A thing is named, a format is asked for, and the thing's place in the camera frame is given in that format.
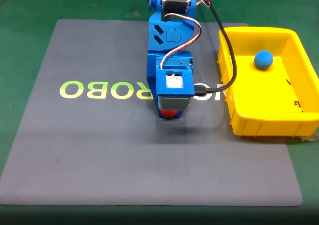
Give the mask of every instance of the green table surface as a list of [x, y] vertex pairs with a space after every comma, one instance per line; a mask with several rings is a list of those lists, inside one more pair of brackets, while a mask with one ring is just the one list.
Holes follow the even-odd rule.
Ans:
[[[319, 72], [319, 0], [211, 0], [223, 22], [294, 30]], [[53, 29], [59, 19], [147, 21], [146, 0], [0, 0], [0, 175], [3, 172]], [[200, 6], [197, 20], [214, 21]], [[319, 210], [319, 144], [286, 139], [304, 203], [299, 207], [0, 206], [0, 224], [43, 217], [194, 222], [263, 217], [295, 219]]]

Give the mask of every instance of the yellow plastic tray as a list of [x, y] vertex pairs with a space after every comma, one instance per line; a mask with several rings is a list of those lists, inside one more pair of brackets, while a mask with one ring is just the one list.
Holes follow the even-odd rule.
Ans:
[[[238, 75], [226, 90], [230, 125], [238, 136], [310, 136], [319, 126], [319, 80], [297, 34], [288, 29], [226, 28]], [[233, 74], [227, 43], [219, 32], [222, 82]], [[267, 50], [274, 62], [266, 71], [254, 57]]]

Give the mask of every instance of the blue ball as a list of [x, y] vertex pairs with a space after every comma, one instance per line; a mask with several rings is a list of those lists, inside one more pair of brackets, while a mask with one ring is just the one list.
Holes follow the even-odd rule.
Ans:
[[255, 65], [258, 69], [266, 70], [272, 65], [273, 62], [274, 57], [269, 51], [260, 51], [255, 56]]

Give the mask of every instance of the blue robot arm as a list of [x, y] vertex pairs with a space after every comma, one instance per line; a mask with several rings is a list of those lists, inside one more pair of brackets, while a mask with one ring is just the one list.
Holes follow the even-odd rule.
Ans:
[[185, 21], [164, 21], [164, 13], [186, 14], [195, 18], [197, 0], [148, 0], [155, 12], [149, 19], [147, 82], [160, 117], [174, 111], [179, 118], [195, 95], [193, 55], [179, 51], [160, 63], [171, 50], [185, 44], [194, 33], [195, 24]]

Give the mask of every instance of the label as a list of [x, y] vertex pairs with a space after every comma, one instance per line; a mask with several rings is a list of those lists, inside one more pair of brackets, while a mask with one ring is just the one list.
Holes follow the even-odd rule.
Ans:
[[166, 76], [167, 88], [183, 88], [184, 82], [182, 76]]

